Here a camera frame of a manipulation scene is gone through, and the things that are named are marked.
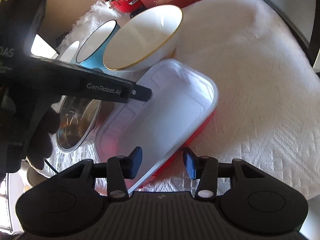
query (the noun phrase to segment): white bowl with gold rim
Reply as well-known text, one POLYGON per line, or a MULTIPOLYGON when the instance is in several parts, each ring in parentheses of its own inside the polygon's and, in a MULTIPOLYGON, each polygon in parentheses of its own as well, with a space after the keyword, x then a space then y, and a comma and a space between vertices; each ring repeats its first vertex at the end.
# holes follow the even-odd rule
POLYGON ((104 65, 109 70, 136 71, 172 57, 182 19, 183 12, 175 5, 143 11, 110 40, 103 55, 104 65))

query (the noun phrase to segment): silver screw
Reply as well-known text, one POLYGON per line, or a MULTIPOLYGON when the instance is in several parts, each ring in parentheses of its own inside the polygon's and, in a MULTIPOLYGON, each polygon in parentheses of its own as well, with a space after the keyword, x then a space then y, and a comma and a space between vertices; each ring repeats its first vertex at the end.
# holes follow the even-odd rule
POLYGON ((200 190, 198 192, 198 196, 203 197, 203 198, 210 198, 213 196, 213 192, 211 190, 207 190, 207 189, 200 190))
POLYGON ((125 196, 125 193, 122 190, 114 190, 110 192, 110 196, 113 198, 121 198, 125 196))

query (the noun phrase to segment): bright light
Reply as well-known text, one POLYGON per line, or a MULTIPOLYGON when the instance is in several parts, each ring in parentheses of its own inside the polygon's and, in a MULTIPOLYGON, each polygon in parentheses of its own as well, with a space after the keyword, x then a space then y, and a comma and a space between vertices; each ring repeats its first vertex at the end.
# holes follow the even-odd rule
POLYGON ((56 51, 37 34, 32 44, 31 53, 39 57, 52 58, 56 51))

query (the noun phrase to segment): brown wall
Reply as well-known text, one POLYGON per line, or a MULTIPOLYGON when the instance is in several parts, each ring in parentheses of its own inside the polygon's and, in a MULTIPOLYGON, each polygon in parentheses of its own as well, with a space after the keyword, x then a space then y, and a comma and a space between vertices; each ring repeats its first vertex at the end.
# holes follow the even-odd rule
POLYGON ((70 32, 76 20, 97 0, 47 0, 46 14, 39 35, 51 46, 55 39, 70 32))

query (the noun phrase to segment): window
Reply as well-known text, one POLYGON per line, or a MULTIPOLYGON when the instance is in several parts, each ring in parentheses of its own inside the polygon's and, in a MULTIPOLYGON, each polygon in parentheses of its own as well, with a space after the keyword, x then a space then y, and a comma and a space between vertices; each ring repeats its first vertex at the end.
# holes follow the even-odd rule
POLYGON ((0 230, 12 232, 12 224, 9 212, 9 185, 8 174, 0 185, 0 230))

